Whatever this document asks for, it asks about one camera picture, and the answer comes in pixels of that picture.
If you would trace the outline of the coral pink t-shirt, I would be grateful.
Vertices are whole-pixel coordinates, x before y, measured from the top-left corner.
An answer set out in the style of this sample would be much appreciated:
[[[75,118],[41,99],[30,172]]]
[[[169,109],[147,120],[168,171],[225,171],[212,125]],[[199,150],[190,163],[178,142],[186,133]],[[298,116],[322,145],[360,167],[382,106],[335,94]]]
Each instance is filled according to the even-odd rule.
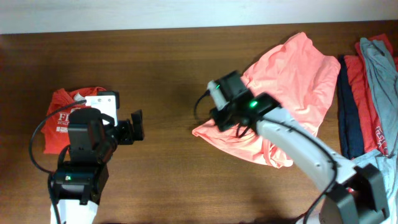
[[[303,32],[266,52],[242,75],[243,83],[254,93],[268,93],[312,135],[330,108],[340,64],[323,55]],[[250,130],[237,138],[237,127],[221,132],[211,119],[193,129],[217,149],[245,161],[275,168],[290,167],[293,160],[270,141]]]

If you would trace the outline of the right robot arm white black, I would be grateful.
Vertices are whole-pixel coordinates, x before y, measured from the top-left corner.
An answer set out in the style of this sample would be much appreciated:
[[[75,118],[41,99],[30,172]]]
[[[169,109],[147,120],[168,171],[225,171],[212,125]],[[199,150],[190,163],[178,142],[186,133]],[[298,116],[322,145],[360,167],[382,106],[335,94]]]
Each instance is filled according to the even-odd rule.
[[[320,195],[297,223],[382,223],[390,217],[382,174],[357,166],[305,130],[267,93],[254,95],[233,71],[207,84],[210,116],[223,132],[252,129],[281,148],[317,186]]]

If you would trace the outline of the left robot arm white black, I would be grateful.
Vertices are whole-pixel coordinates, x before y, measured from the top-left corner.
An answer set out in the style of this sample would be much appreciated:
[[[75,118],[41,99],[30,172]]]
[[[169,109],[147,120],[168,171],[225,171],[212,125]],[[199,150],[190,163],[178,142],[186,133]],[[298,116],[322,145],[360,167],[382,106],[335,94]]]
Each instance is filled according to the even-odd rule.
[[[116,121],[96,108],[70,115],[70,143],[49,175],[51,223],[93,223],[109,177],[107,163],[119,145],[144,139],[142,110]]]

